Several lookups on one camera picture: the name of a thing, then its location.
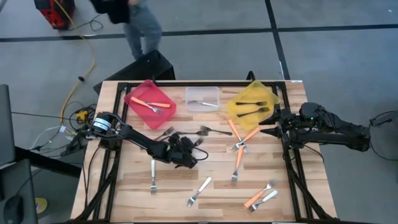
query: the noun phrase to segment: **yellow tray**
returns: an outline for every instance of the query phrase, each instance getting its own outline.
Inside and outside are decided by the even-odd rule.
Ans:
[[[255,103],[263,101],[267,102],[264,106],[258,106],[255,104],[236,105],[237,102]],[[260,121],[264,121],[266,118],[270,117],[274,112],[274,105],[279,103],[279,97],[275,95],[270,88],[264,86],[260,81],[254,81],[240,94],[229,101],[226,107],[228,114],[233,120],[237,121],[242,128],[251,130],[257,127]],[[269,111],[252,113],[242,117],[236,116],[237,114],[257,111],[260,108],[269,108]]]

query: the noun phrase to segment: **wooden table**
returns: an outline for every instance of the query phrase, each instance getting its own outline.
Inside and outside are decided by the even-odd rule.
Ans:
[[[97,112],[112,111],[116,96],[117,82],[104,82],[98,100]],[[290,106],[293,113],[298,113],[302,103],[307,101],[302,82],[286,81]],[[174,117],[159,130],[150,130],[141,119],[128,110],[127,123],[134,129],[150,138],[156,138],[168,127],[174,126],[178,131],[198,131],[200,125],[210,128],[231,131],[228,126],[229,116],[226,104],[237,95],[243,87],[220,87],[220,103],[218,111],[212,113],[192,113],[184,105],[185,87],[161,87],[161,89],[177,104]],[[240,135],[248,131],[238,125]],[[287,182],[287,171],[282,159],[280,139],[258,133],[247,143],[250,152],[243,155],[239,170],[238,183],[231,185],[231,175],[234,172],[236,152],[229,148],[236,143],[235,136],[226,136],[211,132],[200,146],[209,153],[209,158],[199,161],[193,169],[180,167],[174,169],[173,164],[156,163],[156,184],[158,192],[150,194],[150,160],[146,151],[140,150],[130,142],[123,141],[118,181],[116,184],[112,222],[271,222],[295,221],[292,199]],[[98,141],[89,143],[85,168],[97,148]],[[318,144],[309,146],[319,151]],[[309,191],[318,203],[331,216],[336,216],[335,206],[331,197],[325,166],[319,155],[307,149],[300,150],[302,163]],[[201,152],[194,152],[197,158]],[[89,200],[98,189],[98,182],[103,163],[104,150],[100,149],[93,160],[90,174]],[[211,176],[213,181],[200,194],[196,203],[187,208],[189,197],[201,186],[203,181]],[[249,213],[243,203],[259,190],[264,188],[270,179],[278,179],[276,198],[259,207],[259,210]],[[302,194],[297,189],[300,210],[305,217]],[[104,205],[107,192],[103,197]],[[84,209],[85,190],[83,175],[80,177],[72,218],[77,217]],[[104,217],[105,206],[101,206],[100,218]]]

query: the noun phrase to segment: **gray floor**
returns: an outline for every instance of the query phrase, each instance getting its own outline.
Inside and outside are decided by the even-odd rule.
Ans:
[[[271,26],[262,0],[149,0],[149,4],[164,31]],[[76,24],[96,15],[88,1],[76,1],[76,6]],[[278,27],[398,23],[395,0],[273,0],[272,6]],[[98,20],[104,24],[103,30],[93,33],[86,26],[81,33],[122,33],[121,26],[112,25],[106,15]],[[51,29],[31,0],[8,0],[0,12],[0,38],[58,35],[76,32]],[[280,33],[280,39],[291,79],[304,81],[310,101],[363,125],[383,111],[397,109],[398,29],[289,32]],[[97,66],[72,99],[84,105],[96,102],[91,89],[95,83],[133,62],[124,39],[90,42],[95,48]],[[271,33],[164,37],[160,51],[174,65],[177,79],[243,79],[249,70],[261,79],[282,78]],[[86,43],[80,40],[2,42],[0,52],[0,83],[10,86],[12,110],[54,116],[59,115],[77,76],[86,71],[92,59]],[[67,114],[78,108],[77,104],[71,105]],[[26,148],[44,129],[59,124],[59,119],[52,118],[17,114],[12,118],[16,144]],[[373,129],[372,135],[381,154],[398,157],[394,147],[396,127],[388,124]],[[67,141],[59,135],[51,147]],[[360,153],[336,146],[322,146],[322,153],[341,219],[396,223],[397,162],[384,161],[372,151]],[[63,159],[81,162],[82,155]],[[49,199],[50,205],[40,222],[68,219],[76,180],[44,171],[35,177],[34,184],[36,195]]]

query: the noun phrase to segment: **person's leg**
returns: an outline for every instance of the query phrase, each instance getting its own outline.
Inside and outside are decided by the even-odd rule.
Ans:
[[[130,23],[123,25],[124,34],[126,35],[127,42],[129,43],[132,56],[138,60],[143,56],[141,48],[141,32],[136,27],[136,18],[139,12],[137,6],[130,6]]]
[[[145,37],[145,54],[159,48],[162,38],[162,27],[151,13],[146,4],[139,5],[139,12],[135,17],[136,27]]]

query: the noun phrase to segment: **yellow object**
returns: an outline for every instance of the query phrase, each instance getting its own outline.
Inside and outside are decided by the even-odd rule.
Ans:
[[[55,0],[55,3],[59,6],[59,8],[63,11],[63,13],[65,13],[65,15],[68,17],[71,25],[73,26],[74,29],[76,29],[75,23],[73,22],[72,18],[69,16],[69,14],[66,12],[66,10],[62,7],[62,5],[58,2],[58,0]],[[87,39],[85,39],[85,37],[83,37],[82,35],[79,34],[79,37],[82,38],[83,40],[85,40],[88,44],[88,46],[91,49],[91,52],[93,53],[93,62],[91,63],[91,67],[86,71],[86,73],[82,76],[83,78],[86,78],[86,76],[88,74],[90,74],[90,72],[94,69],[95,66],[95,52],[94,52],[94,48],[93,46],[91,46],[91,44],[88,42]],[[75,84],[75,86],[72,88],[72,91],[69,93],[67,99],[65,100],[63,106],[62,106],[62,110],[61,110],[61,125],[63,125],[63,114],[65,112],[65,107],[68,104],[70,98],[72,97],[73,93],[75,92],[75,90],[77,89],[77,87],[80,85],[81,81],[78,80]],[[66,130],[66,132],[70,135],[73,135],[73,133],[69,132],[68,130]]]
[[[47,209],[48,202],[45,198],[35,198],[36,201],[36,213],[43,213]]]
[[[88,111],[84,110],[84,111],[76,114],[76,117],[80,118],[83,122],[85,122],[87,115],[88,115]]]
[[[237,102],[267,102],[267,104],[264,106],[258,106],[255,104],[236,105]],[[270,88],[264,86],[260,81],[254,81],[229,101],[226,107],[228,114],[233,120],[237,121],[245,130],[251,130],[257,127],[260,121],[264,121],[266,118],[270,117],[274,112],[274,105],[279,103],[279,97],[275,95]],[[240,118],[236,116],[237,114],[257,111],[260,108],[269,108],[269,111],[252,113]]]

